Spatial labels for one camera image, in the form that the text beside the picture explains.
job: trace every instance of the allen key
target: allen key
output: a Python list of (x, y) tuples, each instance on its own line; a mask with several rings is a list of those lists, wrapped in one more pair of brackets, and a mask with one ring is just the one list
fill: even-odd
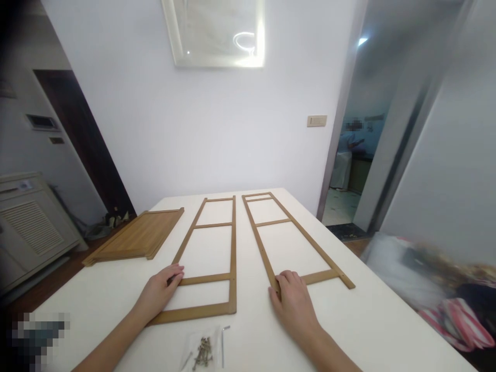
[(231, 328), (231, 326), (227, 325), (222, 329), (222, 334), (221, 334), (221, 345), (222, 345), (222, 368), (224, 368), (224, 331), (226, 329)]

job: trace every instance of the white wall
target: white wall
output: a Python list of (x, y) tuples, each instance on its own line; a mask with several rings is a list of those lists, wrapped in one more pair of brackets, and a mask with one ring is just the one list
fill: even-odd
[(405, 56), (374, 161), (353, 218), (353, 222), (365, 231), (374, 215), (415, 102), (423, 85), (442, 63), (444, 48), (457, 17), (458, 9), (447, 9), (445, 17), (420, 35)]
[[(99, 222), (106, 209), (33, 73), (71, 66), (47, 17), (22, 20), (3, 56), (2, 78), (17, 99), (0, 98), (0, 173), (41, 171), (74, 215), (88, 224)], [(25, 114), (53, 117), (61, 131), (33, 131)], [(52, 145), (49, 136), (60, 136), (65, 144)]]
[[(360, 49), (365, 47), (367, 43), (360, 46), (357, 58), (363, 59), (360, 53), (366, 51)], [(370, 73), (357, 71), (351, 80), (345, 117), (387, 114), (403, 67), (404, 59), (401, 56), (394, 56), (393, 59), (386, 60), (379, 69)]]
[(477, 0), (381, 231), (496, 265), (496, 2)]
[(43, 5), (136, 212), (284, 187), (316, 213), (356, 1), (266, 1), (262, 69), (176, 68), (159, 0)]

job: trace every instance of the framed picture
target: framed picture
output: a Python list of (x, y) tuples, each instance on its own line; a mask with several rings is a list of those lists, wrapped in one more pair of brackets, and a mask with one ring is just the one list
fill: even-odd
[(176, 66), (263, 67), (265, 0), (162, 0)]
[(26, 114), (33, 130), (59, 132), (55, 120), (48, 116), (38, 116)]

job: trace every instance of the ceiling light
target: ceiling light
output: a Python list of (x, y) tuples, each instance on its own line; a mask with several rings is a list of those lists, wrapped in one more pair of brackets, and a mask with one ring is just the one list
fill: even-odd
[(255, 51), (254, 46), (244, 46), (239, 43), (239, 39), (241, 38), (250, 38), (253, 39), (253, 43), (255, 42), (255, 34), (250, 33), (250, 32), (240, 32), (234, 35), (232, 38), (232, 42), (234, 43), (235, 46), (237, 46), (239, 49), (248, 52), (249, 55), (253, 55), (253, 52)]

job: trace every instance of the pink striped fabric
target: pink striped fabric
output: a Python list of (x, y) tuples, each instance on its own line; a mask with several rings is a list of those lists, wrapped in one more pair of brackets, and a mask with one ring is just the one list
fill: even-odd
[(443, 300), (437, 309), (421, 310), (418, 313), (460, 351), (494, 347), (494, 339), (477, 320), (464, 299)]

